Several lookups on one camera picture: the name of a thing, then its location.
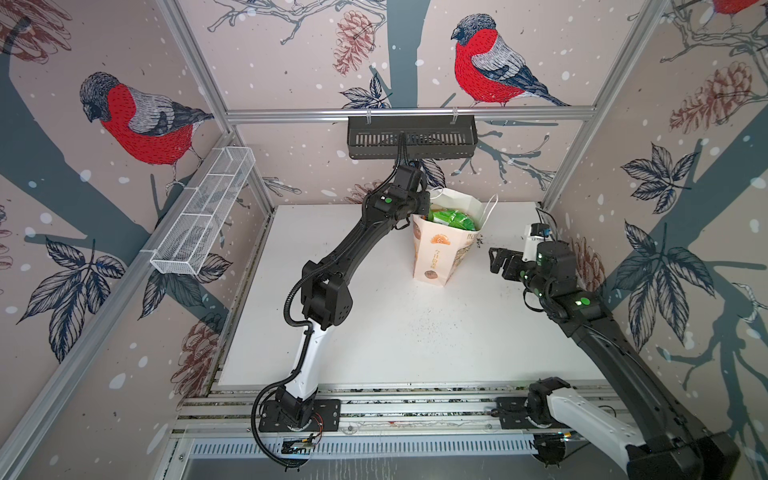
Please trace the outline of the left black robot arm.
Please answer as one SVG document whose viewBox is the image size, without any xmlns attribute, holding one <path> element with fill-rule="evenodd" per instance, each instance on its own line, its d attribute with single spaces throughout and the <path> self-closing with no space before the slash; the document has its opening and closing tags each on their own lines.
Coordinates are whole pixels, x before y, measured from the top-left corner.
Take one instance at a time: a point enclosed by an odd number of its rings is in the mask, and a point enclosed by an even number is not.
<svg viewBox="0 0 768 480">
<path fill-rule="evenodd" d="M 289 291 L 283 315 L 292 327 L 303 327 L 304 340 L 289 376 L 276 387 L 275 401 L 293 427 L 306 426 L 313 416 L 324 337 L 349 316 L 351 280 L 363 260 L 400 222 L 425 215 L 430 194 L 422 171 L 413 162 L 394 167 L 364 197 L 361 218 L 342 242 L 319 262 L 302 267 L 300 280 Z"/>
</svg>

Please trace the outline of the green snack packet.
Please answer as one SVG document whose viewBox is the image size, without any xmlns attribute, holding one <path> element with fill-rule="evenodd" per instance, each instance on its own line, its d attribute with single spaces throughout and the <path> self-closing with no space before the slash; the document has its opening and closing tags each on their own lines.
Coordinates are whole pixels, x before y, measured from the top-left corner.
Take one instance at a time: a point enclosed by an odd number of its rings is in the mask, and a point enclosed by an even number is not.
<svg viewBox="0 0 768 480">
<path fill-rule="evenodd" d="M 431 210 L 427 219 L 432 223 L 454 229 L 470 232 L 477 231 L 474 220 L 468 214 L 460 210 Z"/>
</svg>

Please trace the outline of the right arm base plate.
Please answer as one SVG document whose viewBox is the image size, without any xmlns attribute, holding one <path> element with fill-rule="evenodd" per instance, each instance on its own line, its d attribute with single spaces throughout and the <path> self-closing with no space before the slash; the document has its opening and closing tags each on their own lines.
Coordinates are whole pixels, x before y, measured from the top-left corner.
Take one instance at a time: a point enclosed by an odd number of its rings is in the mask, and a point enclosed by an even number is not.
<svg viewBox="0 0 768 480">
<path fill-rule="evenodd" d="M 498 397 L 491 416 L 499 421 L 502 430 L 546 428 L 530 418 L 525 397 Z"/>
</svg>

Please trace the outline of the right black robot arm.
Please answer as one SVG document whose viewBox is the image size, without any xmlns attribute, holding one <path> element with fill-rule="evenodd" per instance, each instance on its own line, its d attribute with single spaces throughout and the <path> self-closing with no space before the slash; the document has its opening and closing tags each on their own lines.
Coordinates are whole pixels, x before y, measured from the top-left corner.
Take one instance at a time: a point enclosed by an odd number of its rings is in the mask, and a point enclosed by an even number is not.
<svg viewBox="0 0 768 480">
<path fill-rule="evenodd" d="M 710 431 L 662 384 L 628 344 L 604 303 L 577 285 L 576 260 L 562 241 L 534 252 L 489 251 L 490 270 L 523 285 L 545 314 L 595 364 L 633 418 L 627 424 L 585 400 L 559 377 L 528 387 L 527 420 L 563 424 L 611 458 L 631 479 L 729 479 L 740 450 L 725 432 Z"/>
</svg>

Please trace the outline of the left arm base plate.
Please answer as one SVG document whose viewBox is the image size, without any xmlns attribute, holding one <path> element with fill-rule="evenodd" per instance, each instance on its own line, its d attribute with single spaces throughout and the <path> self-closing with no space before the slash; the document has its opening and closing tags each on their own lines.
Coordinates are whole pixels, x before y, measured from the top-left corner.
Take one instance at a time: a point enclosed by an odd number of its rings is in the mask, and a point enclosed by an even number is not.
<svg viewBox="0 0 768 480">
<path fill-rule="evenodd" d="M 324 433 L 339 429 L 341 401 L 320 399 L 298 408 L 285 409 L 278 401 L 268 400 L 257 415 L 260 433 Z"/>
</svg>

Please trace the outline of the printed paper bag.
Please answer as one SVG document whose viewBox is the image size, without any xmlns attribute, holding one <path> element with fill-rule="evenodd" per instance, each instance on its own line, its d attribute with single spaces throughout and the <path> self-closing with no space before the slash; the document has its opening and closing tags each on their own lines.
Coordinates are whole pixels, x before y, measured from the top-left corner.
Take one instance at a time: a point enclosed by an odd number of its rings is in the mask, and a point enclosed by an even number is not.
<svg viewBox="0 0 768 480">
<path fill-rule="evenodd" d="M 497 194 L 482 203 L 477 198 L 456 190 L 431 190 L 428 213 L 411 216 L 415 250 L 414 279 L 444 286 L 475 245 L 498 200 Z M 454 229 L 427 219 L 431 210 L 448 209 L 468 214 L 474 220 L 477 231 Z"/>
</svg>

